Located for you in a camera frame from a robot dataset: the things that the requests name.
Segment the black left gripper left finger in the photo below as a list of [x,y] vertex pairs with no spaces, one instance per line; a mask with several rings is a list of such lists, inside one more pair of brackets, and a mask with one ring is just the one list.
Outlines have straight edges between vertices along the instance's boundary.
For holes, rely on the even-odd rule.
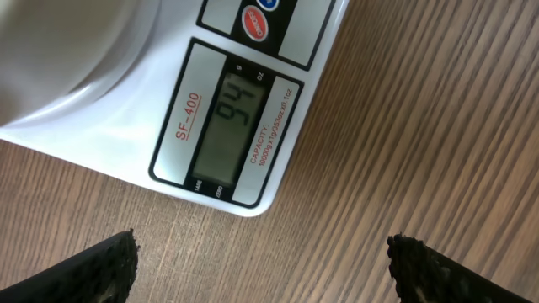
[[1,301],[123,303],[136,280],[138,250],[133,230],[122,231],[1,290]]

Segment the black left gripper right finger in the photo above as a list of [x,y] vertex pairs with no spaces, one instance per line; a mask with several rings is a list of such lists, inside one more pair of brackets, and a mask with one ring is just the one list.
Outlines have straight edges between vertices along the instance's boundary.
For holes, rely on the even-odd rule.
[[413,237],[390,236],[387,245],[402,303],[531,303]]

